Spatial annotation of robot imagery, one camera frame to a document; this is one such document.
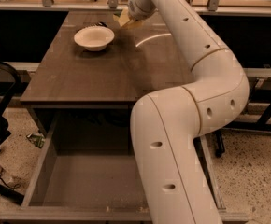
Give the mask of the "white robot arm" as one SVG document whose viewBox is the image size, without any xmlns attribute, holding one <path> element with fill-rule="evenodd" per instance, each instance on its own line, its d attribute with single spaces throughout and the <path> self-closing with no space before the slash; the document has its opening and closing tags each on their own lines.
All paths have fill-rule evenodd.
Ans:
<svg viewBox="0 0 271 224">
<path fill-rule="evenodd" d="M 193 141 L 232 122 L 249 97 L 247 76 L 228 46 L 185 0 L 129 0 L 125 14 L 158 12 L 193 82 L 151 92 L 131 113 L 131 137 L 153 224 L 222 224 Z"/>
</svg>

